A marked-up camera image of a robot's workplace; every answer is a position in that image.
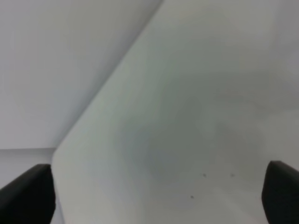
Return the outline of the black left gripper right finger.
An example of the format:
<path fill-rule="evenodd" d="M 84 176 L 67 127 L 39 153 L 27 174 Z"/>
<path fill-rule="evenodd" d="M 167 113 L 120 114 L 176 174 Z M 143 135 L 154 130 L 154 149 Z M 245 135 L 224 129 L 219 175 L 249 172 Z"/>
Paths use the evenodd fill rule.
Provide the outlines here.
<path fill-rule="evenodd" d="M 299 222 L 299 172 L 282 161 L 270 161 L 267 166 L 262 205 L 270 224 Z"/>

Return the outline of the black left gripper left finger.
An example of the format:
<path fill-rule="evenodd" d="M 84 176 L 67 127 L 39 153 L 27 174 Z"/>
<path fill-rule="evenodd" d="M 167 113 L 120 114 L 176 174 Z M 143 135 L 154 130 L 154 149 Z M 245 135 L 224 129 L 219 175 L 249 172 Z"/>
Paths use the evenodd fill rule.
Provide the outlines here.
<path fill-rule="evenodd" d="M 37 164 L 0 189 L 2 224 L 50 224 L 55 209 L 50 164 Z"/>

